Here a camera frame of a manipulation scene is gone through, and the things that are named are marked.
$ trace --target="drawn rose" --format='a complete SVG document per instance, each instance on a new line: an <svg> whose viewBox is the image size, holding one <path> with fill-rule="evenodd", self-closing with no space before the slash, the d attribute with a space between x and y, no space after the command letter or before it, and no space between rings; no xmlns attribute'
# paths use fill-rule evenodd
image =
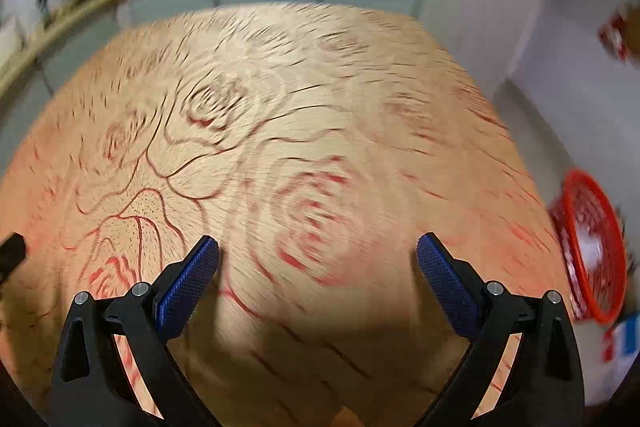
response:
<svg viewBox="0 0 640 427"><path fill-rule="evenodd" d="M112 123L104 137L102 157L107 165L119 168L132 145L149 128L154 115L145 110L133 109Z"/></svg>
<svg viewBox="0 0 640 427"><path fill-rule="evenodd" d="M181 195L203 198L233 174L245 142L281 109L287 86L273 68L232 60L189 71L149 158Z"/></svg>
<svg viewBox="0 0 640 427"><path fill-rule="evenodd" d="M346 283L366 252L354 178L341 156L304 164L271 198L275 253L321 285Z"/></svg>
<svg viewBox="0 0 640 427"><path fill-rule="evenodd" d="M265 60L274 65L289 66L305 56L297 52L299 38L279 25L253 29L244 36L249 60Z"/></svg>
<svg viewBox="0 0 640 427"><path fill-rule="evenodd" d="M135 270L123 255L113 255L88 275L91 293L96 299L124 295L137 282Z"/></svg>
<svg viewBox="0 0 640 427"><path fill-rule="evenodd" d="M349 30L340 30L320 36L318 47L327 55L327 59L348 62L362 60L362 55L369 51L369 47Z"/></svg>
<svg viewBox="0 0 640 427"><path fill-rule="evenodd" d="M228 131L249 110L246 87L237 75L220 73L198 86L183 102L181 114L190 123L213 134Z"/></svg>
<svg viewBox="0 0 640 427"><path fill-rule="evenodd" d="M399 120L417 138L440 143L438 126L433 121L432 107L424 95L418 92L395 92L383 103L385 120L393 128L392 120Z"/></svg>

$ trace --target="wooden table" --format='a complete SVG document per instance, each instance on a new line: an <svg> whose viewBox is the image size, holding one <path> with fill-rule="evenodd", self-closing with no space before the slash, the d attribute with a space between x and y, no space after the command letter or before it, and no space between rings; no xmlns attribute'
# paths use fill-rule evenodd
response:
<svg viewBox="0 0 640 427"><path fill-rule="evenodd" d="M226 426L324 427L342 406L411 426L466 348L417 272L424 232L512 292L568 295L507 129L417 22L384 12L249 5L124 32L38 118L0 202L0 236L29 248L0 353L39 405L75 293L151 282L205 233L222 275L170 347Z"/></svg>

